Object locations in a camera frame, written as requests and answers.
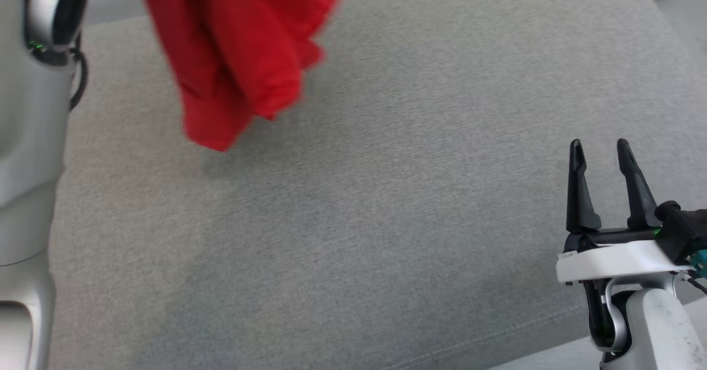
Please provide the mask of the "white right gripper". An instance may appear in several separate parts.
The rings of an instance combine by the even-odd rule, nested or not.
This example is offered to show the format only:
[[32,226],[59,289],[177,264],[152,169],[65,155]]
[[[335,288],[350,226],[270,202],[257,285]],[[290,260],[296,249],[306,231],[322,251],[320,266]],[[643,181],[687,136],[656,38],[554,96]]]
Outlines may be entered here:
[[656,201],[626,139],[617,141],[620,172],[625,178],[629,199],[630,229],[601,230],[600,216],[594,211],[585,177],[587,162],[580,139],[569,149],[566,229],[564,249],[556,262],[561,283],[614,279],[662,272],[687,271],[684,260],[670,260],[656,243]]

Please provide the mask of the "red Bulls basketball jersey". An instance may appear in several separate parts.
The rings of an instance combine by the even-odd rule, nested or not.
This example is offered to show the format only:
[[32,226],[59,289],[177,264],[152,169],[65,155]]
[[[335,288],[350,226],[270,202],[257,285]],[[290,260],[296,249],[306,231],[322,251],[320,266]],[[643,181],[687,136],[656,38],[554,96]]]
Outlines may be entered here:
[[338,0],[144,0],[195,144],[227,151],[295,103]]

